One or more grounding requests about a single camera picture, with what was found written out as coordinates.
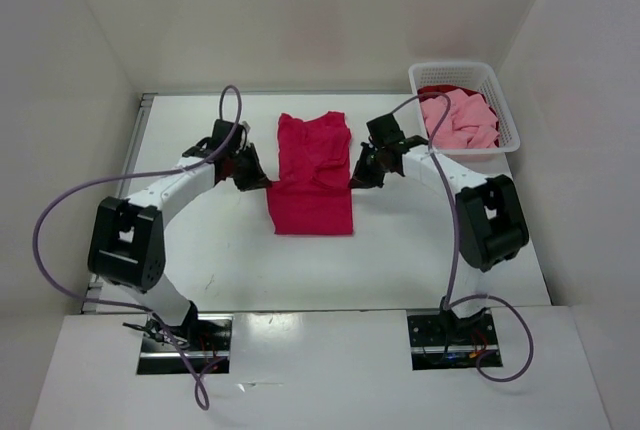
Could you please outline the light pink t shirt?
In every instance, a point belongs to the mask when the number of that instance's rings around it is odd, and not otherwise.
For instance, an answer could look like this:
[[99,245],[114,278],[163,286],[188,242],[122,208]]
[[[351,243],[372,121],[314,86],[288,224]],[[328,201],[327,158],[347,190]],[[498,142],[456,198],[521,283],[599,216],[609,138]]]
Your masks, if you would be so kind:
[[483,150],[498,146],[499,120],[477,92],[454,88],[446,92],[451,102],[449,112],[438,128],[434,145],[447,150]]

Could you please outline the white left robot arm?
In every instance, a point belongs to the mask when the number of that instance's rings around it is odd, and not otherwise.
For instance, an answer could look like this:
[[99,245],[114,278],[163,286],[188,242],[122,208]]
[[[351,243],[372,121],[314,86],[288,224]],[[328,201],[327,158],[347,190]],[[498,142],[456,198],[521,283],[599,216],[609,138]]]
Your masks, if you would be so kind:
[[198,196],[228,178],[240,191],[271,186],[255,145],[240,132],[215,158],[213,153],[211,140],[203,139],[183,153],[172,174],[124,199],[105,198],[97,208],[88,254],[93,274],[123,288],[152,314],[152,331],[167,326],[190,347],[215,327],[199,319],[196,304],[165,275],[165,228]]

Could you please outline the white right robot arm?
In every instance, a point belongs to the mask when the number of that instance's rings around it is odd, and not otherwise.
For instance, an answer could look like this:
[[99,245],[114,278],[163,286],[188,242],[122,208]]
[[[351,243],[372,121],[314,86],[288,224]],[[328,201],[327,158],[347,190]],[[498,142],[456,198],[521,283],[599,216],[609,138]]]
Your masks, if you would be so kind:
[[515,259],[529,244],[515,184],[505,174],[487,176],[440,156],[419,136],[387,146],[363,143],[349,182],[352,189],[380,188],[390,173],[411,178],[444,196],[453,219],[453,259],[438,309],[447,337],[469,332],[485,309],[461,310],[489,297],[478,289],[480,275]]

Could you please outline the magenta t shirt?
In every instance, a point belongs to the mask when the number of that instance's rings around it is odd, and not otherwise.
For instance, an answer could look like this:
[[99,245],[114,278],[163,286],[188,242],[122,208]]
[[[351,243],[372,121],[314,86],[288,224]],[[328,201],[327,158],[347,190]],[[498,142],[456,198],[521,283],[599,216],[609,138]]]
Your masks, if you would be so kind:
[[277,129],[279,179],[267,189],[274,233],[351,236],[351,131],[341,112],[304,121],[283,113]]

